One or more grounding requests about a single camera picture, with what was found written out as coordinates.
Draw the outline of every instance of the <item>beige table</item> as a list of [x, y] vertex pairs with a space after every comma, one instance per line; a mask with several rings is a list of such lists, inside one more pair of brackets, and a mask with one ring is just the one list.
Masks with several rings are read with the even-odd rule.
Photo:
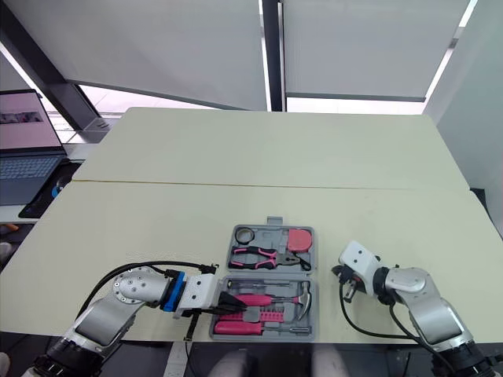
[[426, 115], [133, 108], [74, 179], [468, 190]]
[[[388, 265], [426, 269], [478, 342], [503, 341], [501, 238], [470, 192], [442, 190], [72, 182], [0, 275], [0, 328], [62, 333], [98, 279], [123, 263], [171, 259], [224, 266], [234, 225], [262, 224], [268, 215], [316, 231], [317, 341], [385, 342], [357, 333], [340, 312], [330, 268], [350, 240]], [[225, 266], [218, 270], [226, 274]], [[398, 333], [377, 300], [359, 295], [350, 308], [362, 327]], [[208, 321], [202, 316], [195, 340], [208, 340]], [[169, 313], [143, 309], [127, 338], [181, 340], [187, 326]]]

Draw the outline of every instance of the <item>open tool case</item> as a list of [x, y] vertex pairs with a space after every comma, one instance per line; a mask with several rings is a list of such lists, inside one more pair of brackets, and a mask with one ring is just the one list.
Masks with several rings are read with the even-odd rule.
[[[244, 237], [237, 236], [240, 229], [247, 229], [241, 234]], [[295, 242], [297, 236], [301, 236], [300, 243]], [[270, 259], [283, 262], [287, 259], [287, 264], [274, 265], [268, 262]], [[221, 281], [221, 291], [245, 301], [248, 308], [243, 313], [213, 316], [212, 339], [229, 342], [310, 342], [314, 339], [318, 329], [318, 287], [310, 278], [316, 269], [312, 228], [285, 226], [282, 218], [273, 217], [267, 218], [266, 225], [236, 225], [231, 235], [227, 268], [231, 274]], [[250, 334], [243, 335], [242, 326]]]

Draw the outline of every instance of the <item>laptop screen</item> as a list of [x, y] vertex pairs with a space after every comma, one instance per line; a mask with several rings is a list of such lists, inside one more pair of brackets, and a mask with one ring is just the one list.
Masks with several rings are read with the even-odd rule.
[[60, 140], [35, 91], [0, 92], [1, 152], [60, 148]]

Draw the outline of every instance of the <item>hammer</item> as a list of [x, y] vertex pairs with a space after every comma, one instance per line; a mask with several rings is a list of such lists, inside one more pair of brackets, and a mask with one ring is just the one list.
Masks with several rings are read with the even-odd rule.
[[309, 292], [310, 282], [301, 283], [302, 294], [296, 297], [277, 297], [270, 295], [236, 295], [238, 300], [244, 302], [247, 306], [268, 306], [276, 302], [293, 302], [302, 306], [302, 310], [297, 316], [297, 320], [302, 320], [311, 307], [311, 293]]

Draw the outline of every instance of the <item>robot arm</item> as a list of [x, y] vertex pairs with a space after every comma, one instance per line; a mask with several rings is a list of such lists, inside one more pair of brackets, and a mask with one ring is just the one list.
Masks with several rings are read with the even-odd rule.
[[171, 272], [166, 276], [142, 266], [117, 275], [111, 291], [78, 316], [24, 376], [99, 375], [143, 306], [172, 312], [174, 318], [194, 315], [189, 333], [200, 313], [235, 313], [246, 307], [225, 292], [217, 294], [218, 281], [213, 273], [187, 277], [183, 272]]
[[[444, 299], [430, 274], [423, 269], [387, 268], [380, 258], [357, 242], [351, 242], [332, 271], [340, 283], [350, 281], [344, 301], [351, 302], [356, 291], [376, 297], [385, 305], [399, 302], [407, 307], [420, 344], [430, 347], [433, 372], [438, 376], [494, 376], [491, 365], [497, 359], [484, 357], [454, 308]], [[445, 359], [451, 368], [439, 358]]]

